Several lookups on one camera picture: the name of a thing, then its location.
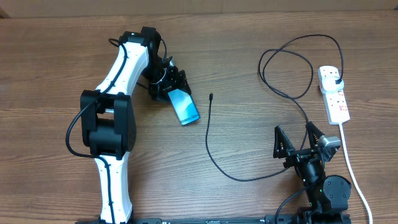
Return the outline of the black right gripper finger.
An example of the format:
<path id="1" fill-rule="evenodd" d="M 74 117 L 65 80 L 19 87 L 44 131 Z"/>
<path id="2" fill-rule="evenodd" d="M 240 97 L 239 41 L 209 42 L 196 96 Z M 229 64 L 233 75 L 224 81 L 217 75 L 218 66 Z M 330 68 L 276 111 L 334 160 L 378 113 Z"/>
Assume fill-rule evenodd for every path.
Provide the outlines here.
<path id="1" fill-rule="evenodd" d="M 280 126 L 276 126 L 274 128 L 274 134 L 275 143 L 273 158 L 281 159 L 287 157 L 291 151 L 295 150 L 293 144 L 290 142 L 289 138 Z"/>
<path id="2" fill-rule="evenodd" d="M 325 134 L 321 132 L 311 121 L 306 124 L 306 130 L 308 133 L 310 147 L 312 149 L 317 149 L 320 147 L 319 140 Z"/>

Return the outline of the blue Samsung Galaxy smartphone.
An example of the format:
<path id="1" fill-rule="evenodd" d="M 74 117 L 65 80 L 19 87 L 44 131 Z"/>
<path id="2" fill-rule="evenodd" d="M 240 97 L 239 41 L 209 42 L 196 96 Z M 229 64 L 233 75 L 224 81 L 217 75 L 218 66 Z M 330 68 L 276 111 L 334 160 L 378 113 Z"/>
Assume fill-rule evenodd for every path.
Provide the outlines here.
<path id="1" fill-rule="evenodd" d="M 191 95 L 182 90 L 176 89 L 168 92 L 168 96 L 182 126 L 200 119 L 200 114 Z"/>

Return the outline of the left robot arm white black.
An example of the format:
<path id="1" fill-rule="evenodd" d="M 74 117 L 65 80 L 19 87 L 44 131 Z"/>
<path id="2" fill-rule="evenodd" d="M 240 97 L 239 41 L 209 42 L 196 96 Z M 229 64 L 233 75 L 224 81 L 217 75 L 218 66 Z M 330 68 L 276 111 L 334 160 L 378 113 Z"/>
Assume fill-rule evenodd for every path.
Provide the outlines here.
<path id="1" fill-rule="evenodd" d="M 136 143 L 136 121 L 132 94 L 140 77 L 149 83 L 147 91 L 155 101 L 170 103 L 182 125 L 200 116 L 184 70 L 173 58 L 159 56 L 161 35 L 154 27 L 140 32 L 126 31 L 114 44 L 118 56 L 105 79 L 95 90 L 80 97 L 83 144 L 97 165 L 102 196 L 98 223 L 133 223 L 129 196 L 128 160 Z"/>

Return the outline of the white charger plug adapter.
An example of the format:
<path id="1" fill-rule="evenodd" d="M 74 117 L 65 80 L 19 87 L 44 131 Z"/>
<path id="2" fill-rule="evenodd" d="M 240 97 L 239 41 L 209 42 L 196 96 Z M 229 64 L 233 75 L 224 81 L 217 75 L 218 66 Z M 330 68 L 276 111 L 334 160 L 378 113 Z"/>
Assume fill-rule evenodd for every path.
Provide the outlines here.
<path id="1" fill-rule="evenodd" d="M 340 81 L 337 83 L 338 80 L 335 79 L 335 77 L 321 77 L 320 79 L 320 91 L 323 94 L 329 94 L 337 91 L 341 91 L 345 83 L 344 81 Z"/>

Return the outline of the white power strip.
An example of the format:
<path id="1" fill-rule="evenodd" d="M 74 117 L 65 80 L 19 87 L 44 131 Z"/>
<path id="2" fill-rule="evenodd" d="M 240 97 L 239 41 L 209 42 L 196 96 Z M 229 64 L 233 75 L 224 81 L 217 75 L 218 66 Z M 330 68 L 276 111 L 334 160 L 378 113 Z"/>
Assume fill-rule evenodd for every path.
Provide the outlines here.
<path id="1" fill-rule="evenodd" d="M 340 74 L 336 67 L 325 65 L 318 69 L 318 79 L 321 77 L 335 77 L 340 80 Z M 332 125 L 339 125 L 350 120 L 348 106 L 343 89 L 341 91 L 323 94 L 323 101 L 325 104 L 326 115 L 328 123 Z"/>

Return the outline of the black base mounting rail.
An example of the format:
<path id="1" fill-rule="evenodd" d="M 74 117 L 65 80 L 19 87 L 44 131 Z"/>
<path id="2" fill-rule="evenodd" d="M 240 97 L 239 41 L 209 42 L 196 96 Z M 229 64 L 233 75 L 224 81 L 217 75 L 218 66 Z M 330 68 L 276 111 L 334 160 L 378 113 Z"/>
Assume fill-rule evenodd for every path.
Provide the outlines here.
<path id="1" fill-rule="evenodd" d="M 342 217 L 331 218 L 330 220 L 321 219 L 318 217 L 313 217 L 313 221 L 308 223 L 352 223 L 349 215 L 343 215 Z M 92 221 L 82 221 L 75 223 L 84 224 L 102 224 L 106 223 L 103 220 L 92 220 Z M 141 218 L 135 219 L 133 221 L 128 221 L 127 223 L 134 224 L 274 224 L 275 216 L 266 215 L 264 218 L 215 218 L 215 219 L 177 219 L 177 220 L 161 220 L 160 218 Z M 307 223 L 306 221 L 299 219 L 296 215 L 279 215 L 277 217 L 278 224 L 296 224 L 296 223 Z"/>

